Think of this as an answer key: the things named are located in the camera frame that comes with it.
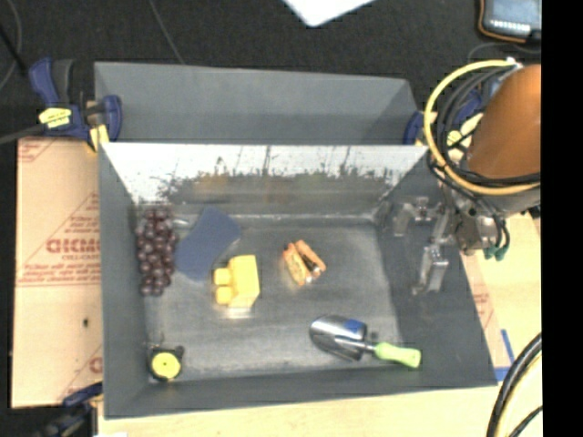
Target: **green connector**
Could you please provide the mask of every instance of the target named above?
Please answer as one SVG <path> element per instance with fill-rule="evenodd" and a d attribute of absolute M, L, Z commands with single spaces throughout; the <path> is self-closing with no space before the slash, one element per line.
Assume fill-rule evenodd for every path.
<path fill-rule="evenodd" d="M 492 259 L 497 250 L 498 248 L 496 246 L 488 246 L 487 248 L 484 248 L 484 259 Z"/>
<path fill-rule="evenodd" d="M 508 252 L 508 246 L 503 246 L 498 251 L 496 251 L 496 260 L 499 262 L 500 260 L 504 260 L 504 256 Z"/>

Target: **green handle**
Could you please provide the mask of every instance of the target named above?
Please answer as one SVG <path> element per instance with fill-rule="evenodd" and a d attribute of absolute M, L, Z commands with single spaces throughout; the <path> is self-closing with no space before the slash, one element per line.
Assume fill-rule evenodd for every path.
<path fill-rule="evenodd" d="M 410 368 L 419 367 L 421 352 L 415 348 L 402 348 L 386 341 L 374 345 L 374 354 L 380 360 L 397 361 Z"/>

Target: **electronic device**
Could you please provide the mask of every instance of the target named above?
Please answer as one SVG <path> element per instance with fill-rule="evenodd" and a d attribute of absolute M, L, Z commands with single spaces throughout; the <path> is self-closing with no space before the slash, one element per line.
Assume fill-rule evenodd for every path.
<path fill-rule="evenodd" d="M 479 0 L 477 26 L 486 36 L 525 43 L 542 39 L 543 0 Z"/>

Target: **bin floor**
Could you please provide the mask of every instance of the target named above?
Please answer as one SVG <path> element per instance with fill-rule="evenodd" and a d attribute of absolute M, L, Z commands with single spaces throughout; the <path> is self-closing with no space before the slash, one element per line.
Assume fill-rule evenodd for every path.
<path fill-rule="evenodd" d="M 312 344 L 316 318 L 339 314 L 364 321 L 369 335 L 398 343 L 379 229 L 366 218 L 245 217 L 235 220 L 241 238 L 215 262 L 237 255 L 258 260 L 261 295 L 249 313 L 232 315 L 212 297 L 210 274 L 195 281 L 177 272 L 160 298 L 145 298 L 152 343 L 185 349 L 177 381 L 306 370 L 378 367 L 365 355 L 348 362 Z M 312 284 L 296 285 L 283 265 L 285 245 L 304 239 L 327 270 Z"/>

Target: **cardboard sheet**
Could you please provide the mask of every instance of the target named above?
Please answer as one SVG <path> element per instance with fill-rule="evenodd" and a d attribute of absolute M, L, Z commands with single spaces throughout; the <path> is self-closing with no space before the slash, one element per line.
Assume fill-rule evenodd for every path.
<path fill-rule="evenodd" d="M 77 140 L 18 144 L 12 406 L 101 380 L 97 156 Z"/>

